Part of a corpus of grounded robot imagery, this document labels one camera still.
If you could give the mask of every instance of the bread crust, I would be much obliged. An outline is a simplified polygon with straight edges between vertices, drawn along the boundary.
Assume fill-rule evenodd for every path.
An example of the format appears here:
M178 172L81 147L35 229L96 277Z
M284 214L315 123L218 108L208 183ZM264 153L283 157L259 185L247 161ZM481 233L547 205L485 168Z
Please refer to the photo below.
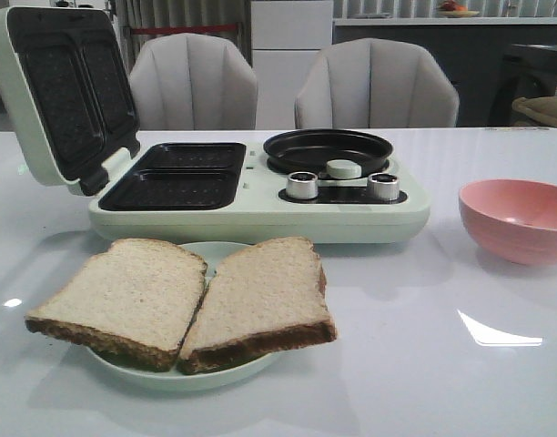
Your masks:
M138 341L126 339L115 334L102 332L88 326L57 320L26 317L25 326L30 332L41 332L49 337L67 340L74 344L85 345L95 351L108 351L123 354L150 366L155 371L168 371L177 359L177 349L163 351L142 344Z
M186 359L179 359L177 367L188 374L211 371L220 366L241 363L270 352L301 349L335 339L337 339L335 324L332 319L328 319L312 325L260 332L244 339L193 350Z
M319 268L319 292L321 293L321 296L323 296L323 298L325 298L326 287L327 287L327 277L325 276L325 271L323 270L323 266L321 266Z

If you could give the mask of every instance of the frying pan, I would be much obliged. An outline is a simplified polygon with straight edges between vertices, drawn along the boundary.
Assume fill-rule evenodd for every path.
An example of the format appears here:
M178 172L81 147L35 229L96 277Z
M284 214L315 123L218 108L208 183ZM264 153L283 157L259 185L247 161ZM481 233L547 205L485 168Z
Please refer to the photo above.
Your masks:
M361 166L361 176L380 171L393 147L381 137L342 129L302 129L264 143L271 167L286 173L310 171L321 177L328 161L347 159Z

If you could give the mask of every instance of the curtain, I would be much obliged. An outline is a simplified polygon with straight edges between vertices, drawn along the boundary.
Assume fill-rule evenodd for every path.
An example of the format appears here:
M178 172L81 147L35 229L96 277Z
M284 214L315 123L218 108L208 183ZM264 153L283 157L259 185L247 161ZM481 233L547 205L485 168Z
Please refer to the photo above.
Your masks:
M135 64L141 46L150 38L138 29L168 29L221 36L232 41L250 60L249 0L117 0L116 15L122 29L127 68Z

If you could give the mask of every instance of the open lid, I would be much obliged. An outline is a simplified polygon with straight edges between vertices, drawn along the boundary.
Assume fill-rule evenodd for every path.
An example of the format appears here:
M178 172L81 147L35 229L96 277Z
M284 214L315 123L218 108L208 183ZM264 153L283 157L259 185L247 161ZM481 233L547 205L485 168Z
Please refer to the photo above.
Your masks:
M110 20L88 8L12 7L5 27L19 75L0 44L0 93L30 171L46 185L77 183L96 194L109 180L103 163L123 147L130 158L139 150Z

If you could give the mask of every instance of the sandwich maker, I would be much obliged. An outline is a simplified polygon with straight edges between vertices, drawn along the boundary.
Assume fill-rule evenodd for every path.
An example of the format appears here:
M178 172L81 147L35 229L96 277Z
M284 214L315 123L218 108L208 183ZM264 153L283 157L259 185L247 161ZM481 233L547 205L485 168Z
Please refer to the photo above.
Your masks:
M89 196L92 227L107 239L393 242L416 235L430 213L392 145L353 130L141 147L100 10L0 9L0 94L35 179Z

